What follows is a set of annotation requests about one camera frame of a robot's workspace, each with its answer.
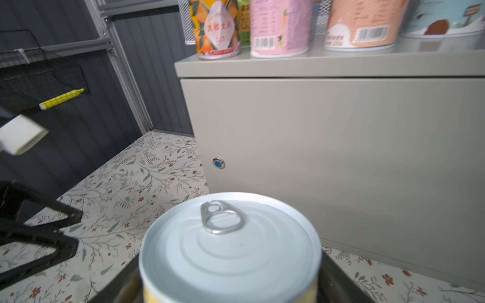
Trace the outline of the yellow label ring-pull can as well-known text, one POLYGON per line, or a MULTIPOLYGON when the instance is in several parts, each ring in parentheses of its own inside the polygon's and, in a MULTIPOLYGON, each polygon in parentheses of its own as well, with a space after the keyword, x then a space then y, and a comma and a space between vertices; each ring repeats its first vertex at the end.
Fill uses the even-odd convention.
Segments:
POLYGON ((145 302, 316 302, 322 263, 311 222, 252 193, 193 198, 146 232, 139 269, 145 302))

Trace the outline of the green yellow plastic-lid can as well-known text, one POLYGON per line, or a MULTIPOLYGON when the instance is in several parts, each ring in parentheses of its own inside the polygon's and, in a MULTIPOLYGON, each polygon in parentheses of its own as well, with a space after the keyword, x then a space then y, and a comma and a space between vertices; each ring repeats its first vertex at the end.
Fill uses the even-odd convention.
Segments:
POLYGON ((237 26, 241 47, 250 47, 250 0, 238 0, 239 16, 237 26))

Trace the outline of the teal label can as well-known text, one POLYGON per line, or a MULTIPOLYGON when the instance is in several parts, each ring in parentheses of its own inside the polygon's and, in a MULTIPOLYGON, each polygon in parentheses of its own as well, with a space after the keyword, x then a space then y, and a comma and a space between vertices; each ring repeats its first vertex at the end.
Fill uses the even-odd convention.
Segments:
POLYGON ((400 35, 414 38, 443 38, 484 32, 484 1, 411 1, 400 35))

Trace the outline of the yellow black pen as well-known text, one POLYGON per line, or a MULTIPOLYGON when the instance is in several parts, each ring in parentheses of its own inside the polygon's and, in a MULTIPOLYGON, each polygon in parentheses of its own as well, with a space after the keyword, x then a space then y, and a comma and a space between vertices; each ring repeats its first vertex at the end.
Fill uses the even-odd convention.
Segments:
POLYGON ((21 114, 29 115, 34 114, 40 111, 47 111, 55 106, 61 105, 65 102, 68 102, 74 98, 81 96, 81 94, 85 93, 85 89, 76 89, 70 92, 64 93, 62 95, 58 95, 57 97, 51 98, 47 101, 39 103, 37 106, 28 107, 27 109, 21 111, 21 114))

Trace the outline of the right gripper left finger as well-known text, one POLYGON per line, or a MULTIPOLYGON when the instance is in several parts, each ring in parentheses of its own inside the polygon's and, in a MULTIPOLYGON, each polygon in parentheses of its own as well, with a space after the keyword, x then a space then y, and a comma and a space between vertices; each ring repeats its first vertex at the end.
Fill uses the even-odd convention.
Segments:
POLYGON ((89 303, 144 302, 138 259, 139 255, 136 255, 89 303))

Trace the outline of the pink ring-pull can front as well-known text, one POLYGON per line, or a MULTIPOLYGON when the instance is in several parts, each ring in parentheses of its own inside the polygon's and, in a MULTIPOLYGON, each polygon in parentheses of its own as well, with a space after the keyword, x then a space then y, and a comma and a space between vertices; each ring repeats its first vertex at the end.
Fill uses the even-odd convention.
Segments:
POLYGON ((287 58, 309 49, 313 1, 252 0, 250 2, 251 56, 287 58))

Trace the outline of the gold rectangular tin can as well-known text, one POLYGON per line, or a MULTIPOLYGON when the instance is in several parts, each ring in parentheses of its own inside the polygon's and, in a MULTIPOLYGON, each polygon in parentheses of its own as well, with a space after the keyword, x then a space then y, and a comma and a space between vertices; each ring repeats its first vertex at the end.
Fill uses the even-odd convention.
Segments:
POLYGON ((317 27, 317 21, 318 21, 318 16, 320 13, 320 1, 315 1, 313 3, 313 9, 312 9, 312 14, 311 14, 311 27, 310 27, 310 33, 309 33, 309 41, 312 42, 314 39, 314 35, 316 32, 316 27, 317 27))

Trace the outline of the salmon label can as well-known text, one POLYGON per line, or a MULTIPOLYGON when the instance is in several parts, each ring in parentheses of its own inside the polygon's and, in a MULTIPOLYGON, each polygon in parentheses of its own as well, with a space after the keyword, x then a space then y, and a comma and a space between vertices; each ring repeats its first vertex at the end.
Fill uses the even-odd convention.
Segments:
POLYGON ((333 1, 325 48, 373 51, 394 46, 408 3, 408 0, 333 1))

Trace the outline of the orange label plastic-lid can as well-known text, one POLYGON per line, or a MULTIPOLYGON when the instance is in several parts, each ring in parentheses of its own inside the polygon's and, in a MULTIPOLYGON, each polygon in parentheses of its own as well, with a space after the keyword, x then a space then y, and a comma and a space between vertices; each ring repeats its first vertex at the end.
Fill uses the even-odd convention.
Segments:
POLYGON ((237 27, 237 2, 191 0, 187 3, 198 57, 214 60, 237 56, 241 49, 237 27))

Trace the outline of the beige metal cabinet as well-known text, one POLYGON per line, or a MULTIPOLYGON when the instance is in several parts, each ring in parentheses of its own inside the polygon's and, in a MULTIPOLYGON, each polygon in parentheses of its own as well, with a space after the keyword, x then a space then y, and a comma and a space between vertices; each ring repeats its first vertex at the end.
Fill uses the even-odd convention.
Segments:
POLYGON ((279 199, 326 246, 484 290, 484 35, 175 69, 212 193, 279 199))

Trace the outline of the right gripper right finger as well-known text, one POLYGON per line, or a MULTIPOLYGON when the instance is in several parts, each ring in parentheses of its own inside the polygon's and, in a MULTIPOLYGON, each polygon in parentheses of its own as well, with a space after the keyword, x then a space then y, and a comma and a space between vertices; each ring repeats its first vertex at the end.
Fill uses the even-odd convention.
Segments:
POLYGON ((374 303, 325 252, 317 289, 317 303, 374 303))

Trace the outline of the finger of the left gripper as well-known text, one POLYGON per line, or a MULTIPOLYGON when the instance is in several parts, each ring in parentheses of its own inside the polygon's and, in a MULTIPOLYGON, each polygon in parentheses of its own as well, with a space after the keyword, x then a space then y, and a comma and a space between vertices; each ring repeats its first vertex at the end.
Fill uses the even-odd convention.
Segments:
POLYGON ((1 219, 25 223, 44 208, 66 215, 62 220, 43 223, 38 227, 57 231, 80 223, 83 212, 21 183, 1 181, 1 219))
POLYGON ((2 290, 74 257, 79 240, 41 227, 2 225, 1 246, 7 244, 19 245, 23 260, 1 270, 2 290))

